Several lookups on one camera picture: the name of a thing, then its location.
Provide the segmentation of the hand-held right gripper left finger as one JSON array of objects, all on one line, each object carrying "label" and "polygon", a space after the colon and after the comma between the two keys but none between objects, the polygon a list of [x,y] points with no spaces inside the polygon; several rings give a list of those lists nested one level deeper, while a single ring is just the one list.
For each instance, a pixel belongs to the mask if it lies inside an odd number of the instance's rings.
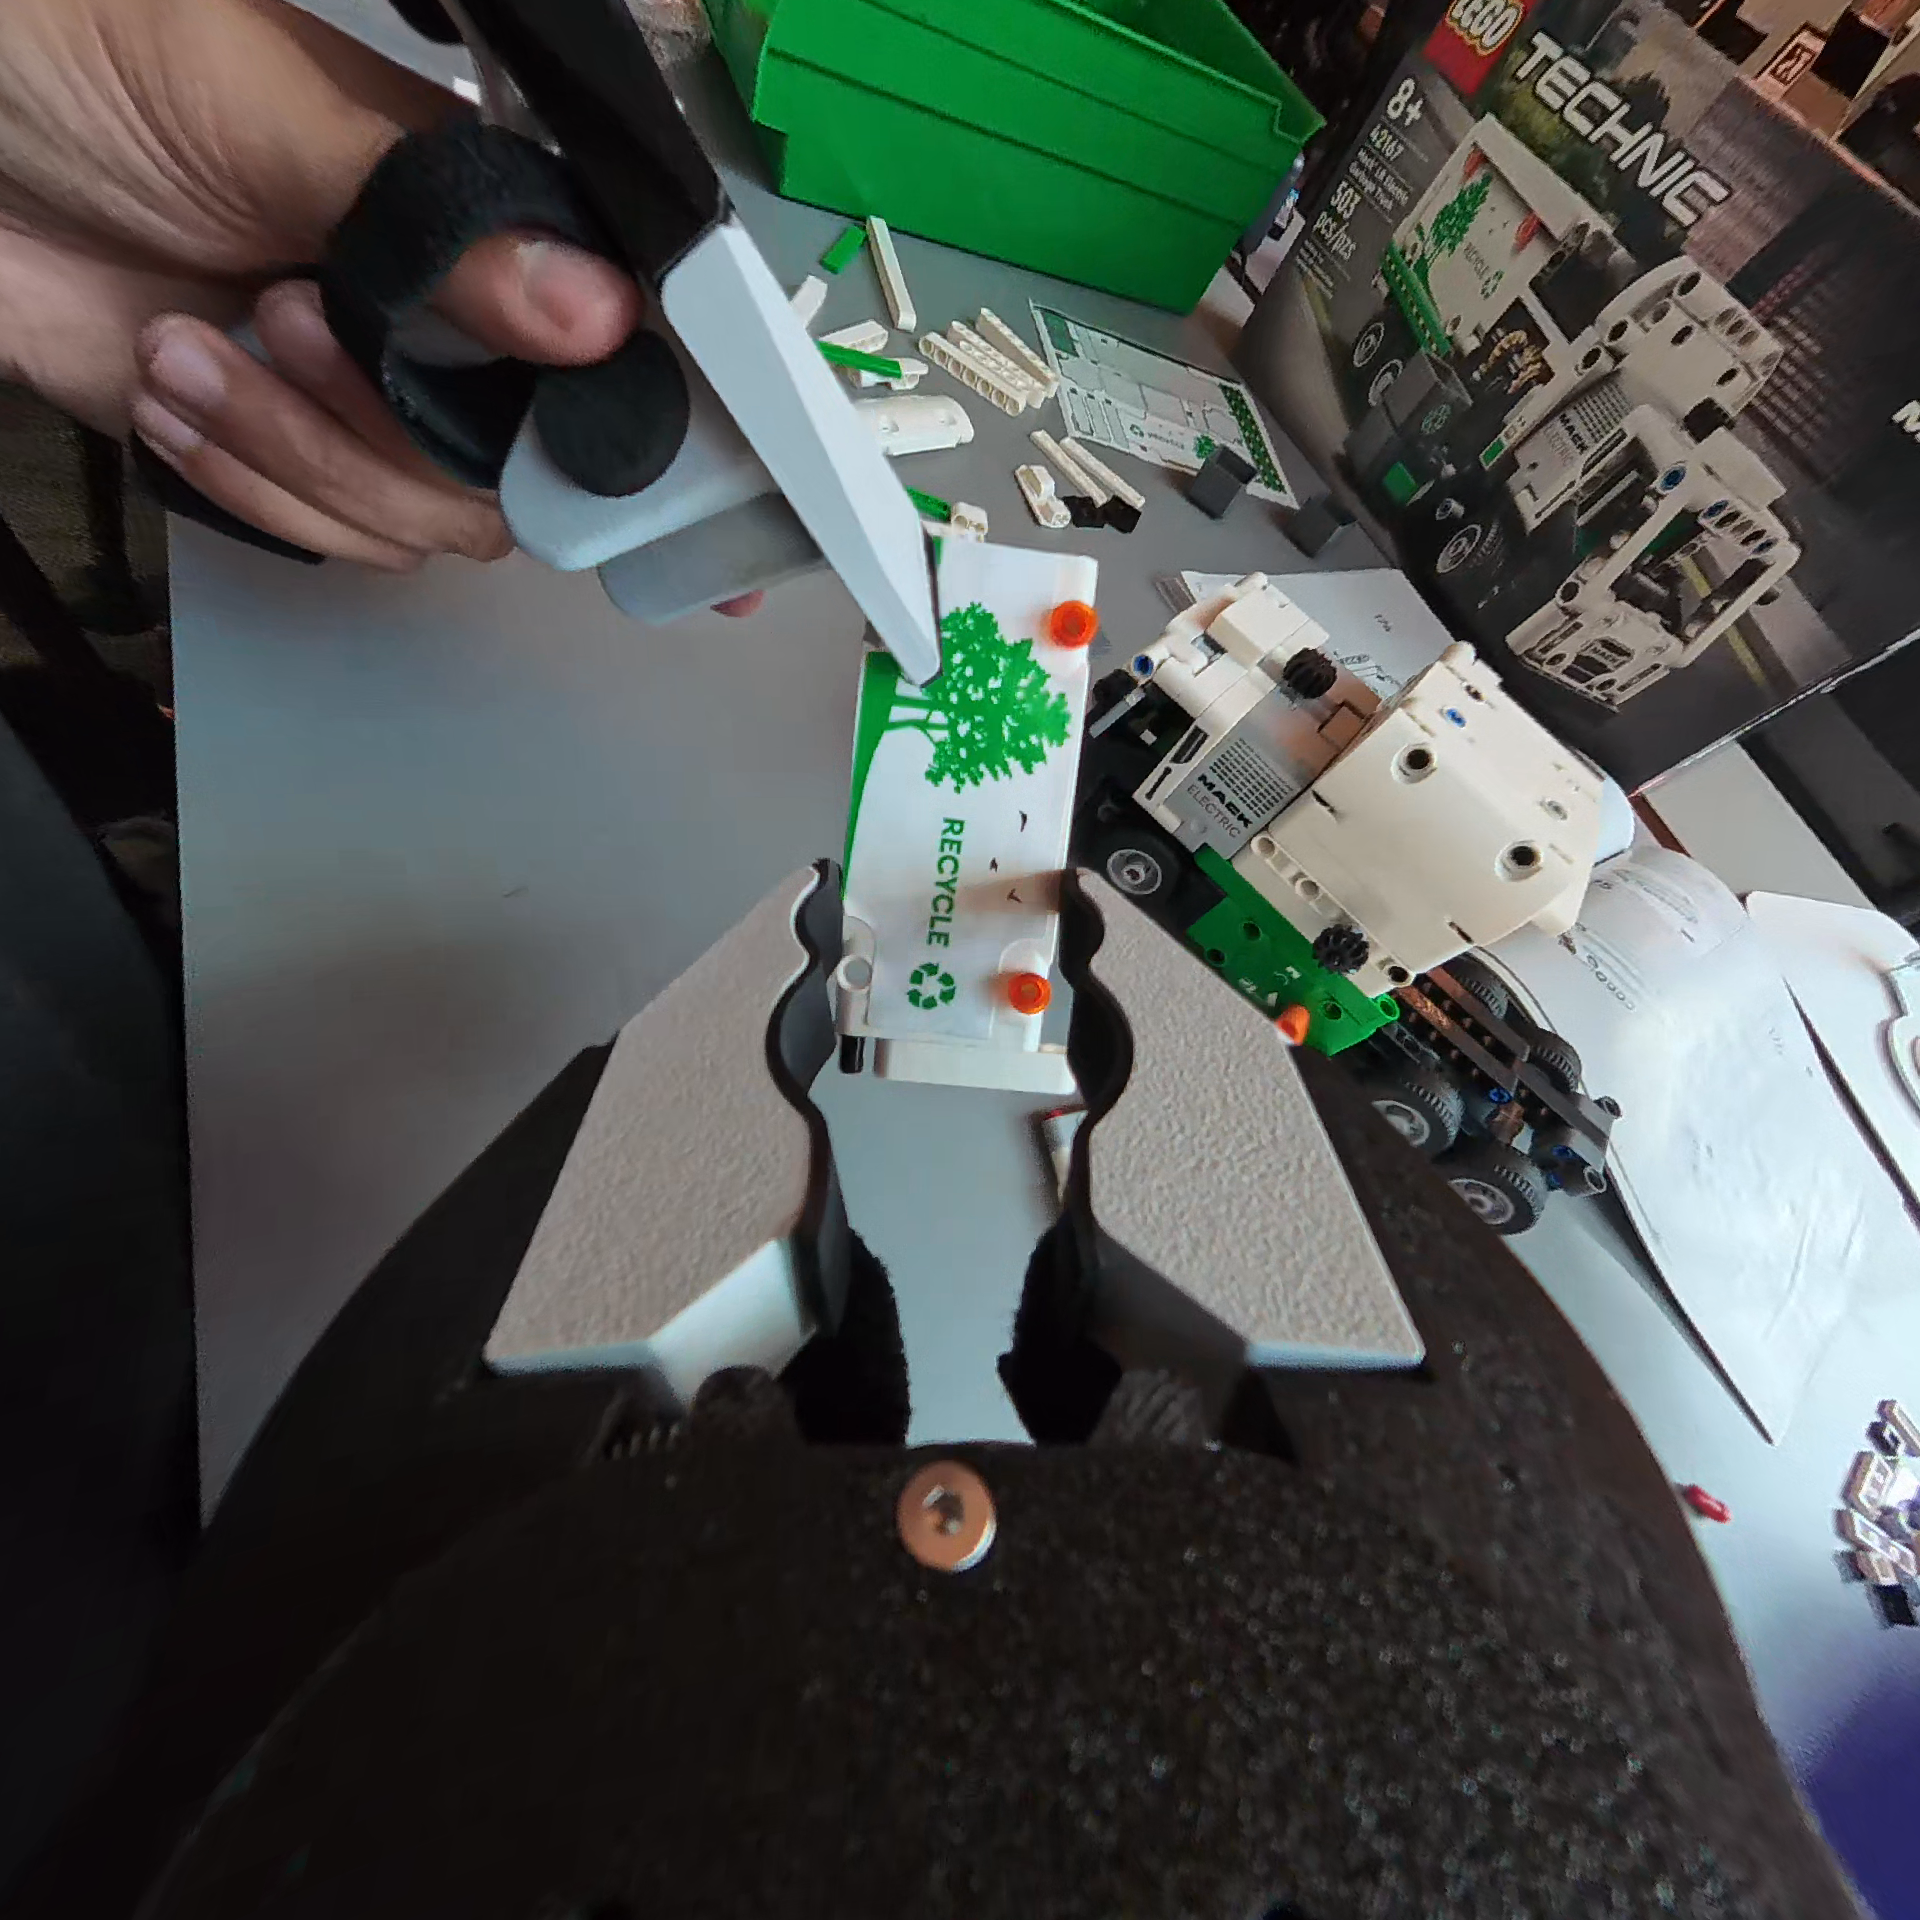
[{"label": "hand-held right gripper left finger", "polygon": [[835,866],[793,871],[623,1020],[486,1331],[492,1375],[783,1375],[835,1331],[853,1232],[814,1106],[835,1058]]}]

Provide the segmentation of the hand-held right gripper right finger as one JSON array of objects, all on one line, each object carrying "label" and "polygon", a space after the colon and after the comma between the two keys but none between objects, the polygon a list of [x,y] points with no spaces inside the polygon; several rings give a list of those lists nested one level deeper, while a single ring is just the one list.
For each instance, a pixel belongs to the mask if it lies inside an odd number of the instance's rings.
[{"label": "hand-held right gripper right finger", "polygon": [[1297,1042],[1097,871],[1062,877],[1066,1293],[1119,1362],[1415,1369],[1427,1341]]}]

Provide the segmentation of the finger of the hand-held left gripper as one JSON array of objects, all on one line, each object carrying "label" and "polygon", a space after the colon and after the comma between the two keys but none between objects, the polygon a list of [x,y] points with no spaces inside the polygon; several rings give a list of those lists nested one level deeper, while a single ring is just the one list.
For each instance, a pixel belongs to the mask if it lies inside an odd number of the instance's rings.
[{"label": "finger of the hand-held left gripper", "polygon": [[721,222],[661,277],[661,323],[693,382],[661,518],[693,530],[755,494],[783,494],[898,674],[908,684],[935,680],[945,634],[918,510],[742,222]]}]

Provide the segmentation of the white tree print brick panel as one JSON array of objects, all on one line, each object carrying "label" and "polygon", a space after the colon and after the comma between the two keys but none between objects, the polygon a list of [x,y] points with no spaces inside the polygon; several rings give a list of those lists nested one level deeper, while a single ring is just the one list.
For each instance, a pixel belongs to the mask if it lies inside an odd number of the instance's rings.
[{"label": "white tree print brick panel", "polygon": [[866,655],[840,963],[840,1068],[892,1086],[1066,1100],[1043,1042],[1062,871],[1098,634],[1097,558],[935,540],[945,674]]}]

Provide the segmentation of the toy set cardboard box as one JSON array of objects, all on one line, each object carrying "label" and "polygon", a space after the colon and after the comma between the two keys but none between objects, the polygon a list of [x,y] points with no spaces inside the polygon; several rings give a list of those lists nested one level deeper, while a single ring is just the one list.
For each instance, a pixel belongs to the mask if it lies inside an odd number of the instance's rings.
[{"label": "toy set cardboard box", "polygon": [[1390,6],[1237,369],[1616,784],[1913,644],[1913,202],[1673,6]]}]

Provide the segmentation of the person's left hand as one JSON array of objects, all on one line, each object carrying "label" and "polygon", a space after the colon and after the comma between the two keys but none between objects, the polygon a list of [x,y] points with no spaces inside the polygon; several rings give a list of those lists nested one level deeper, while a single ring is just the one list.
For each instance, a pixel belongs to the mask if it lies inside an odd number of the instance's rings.
[{"label": "person's left hand", "polygon": [[512,530],[400,432],[299,281],[452,89],[299,6],[0,6],[0,364],[240,530],[412,574]]}]

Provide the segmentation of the heap of white toy bricks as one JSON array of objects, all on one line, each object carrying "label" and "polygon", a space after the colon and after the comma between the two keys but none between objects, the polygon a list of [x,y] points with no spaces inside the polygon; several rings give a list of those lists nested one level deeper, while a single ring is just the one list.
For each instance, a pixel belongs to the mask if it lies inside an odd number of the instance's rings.
[{"label": "heap of white toy bricks", "polygon": [[905,254],[876,222],[840,227],[785,301],[892,463],[951,472],[980,439],[1032,536],[1137,530],[1145,494],[1071,439],[1062,378],[1007,315],[908,333]]}]

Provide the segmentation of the green white sticker sheet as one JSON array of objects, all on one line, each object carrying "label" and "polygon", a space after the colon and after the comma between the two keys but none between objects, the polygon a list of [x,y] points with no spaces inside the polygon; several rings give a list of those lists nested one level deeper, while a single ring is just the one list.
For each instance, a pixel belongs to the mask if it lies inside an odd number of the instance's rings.
[{"label": "green white sticker sheet", "polygon": [[1253,465],[1260,502],[1297,507],[1244,382],[1137,346],[1039,300],[1027,315],[1080,445],[1165,472],[1199,472],[1206,454],[1237,448]]}]

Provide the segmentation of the green plastic bin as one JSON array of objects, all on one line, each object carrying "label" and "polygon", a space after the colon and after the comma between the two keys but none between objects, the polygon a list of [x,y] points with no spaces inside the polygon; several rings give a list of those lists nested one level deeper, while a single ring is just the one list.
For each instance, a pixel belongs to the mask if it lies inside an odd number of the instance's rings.
[{"label": "green plastic bin", "polygon": [[1218,0],[706,0],[774,192],[1192,315],[1325,131]]}]

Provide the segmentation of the white green toy truck model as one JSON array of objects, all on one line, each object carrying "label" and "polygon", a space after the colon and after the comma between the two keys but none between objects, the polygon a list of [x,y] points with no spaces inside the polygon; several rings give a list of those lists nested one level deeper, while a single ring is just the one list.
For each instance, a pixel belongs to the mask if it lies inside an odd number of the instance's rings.
[{"label": "white green toy truck model", "polygon": [[1071,857],[1363,1100],[1493,1232],[1601,1194],[1616,1100],[1483,951],[1573,930],[1603,782],[1448,639],[1374,690],[1264,574],[1088,684]]}]

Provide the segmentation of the open instruction booklet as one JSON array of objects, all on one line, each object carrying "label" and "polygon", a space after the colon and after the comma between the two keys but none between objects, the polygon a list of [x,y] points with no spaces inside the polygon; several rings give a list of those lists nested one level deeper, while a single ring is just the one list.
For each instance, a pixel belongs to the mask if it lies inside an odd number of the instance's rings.
[{"label": "open instruction booklet", "polygon": [[1575,920],[1479,956],[1575,1049],[1584,1092],[1625,1106],[1612,1194],[1691,1335],[1781,1445],[1849,1316],[1913,1288],[1920,1259],[1754,915],[1601,782]]}]

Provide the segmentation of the white paper sheet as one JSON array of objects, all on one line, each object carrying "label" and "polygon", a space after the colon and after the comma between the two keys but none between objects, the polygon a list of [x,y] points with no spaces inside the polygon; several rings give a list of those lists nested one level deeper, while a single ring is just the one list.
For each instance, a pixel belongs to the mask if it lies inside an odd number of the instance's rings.
[{"label": "white paper sheet", "polygon": [[1745,895],[1819,1058],[1882,1160],[1920,1202],[1920,951],[1872,902]]}]

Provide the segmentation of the cluster of small grey bricks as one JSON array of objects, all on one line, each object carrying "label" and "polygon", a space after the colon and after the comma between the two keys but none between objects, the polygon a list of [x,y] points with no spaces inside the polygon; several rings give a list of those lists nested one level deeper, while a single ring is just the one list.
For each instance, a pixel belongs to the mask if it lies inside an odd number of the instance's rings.
[{"label": "cluster of small grey bricks", "polygon": [[1882,1401],[1836,1497],[1843,1580],[1886,1630],[1920,1630],[1920,1420]]}]

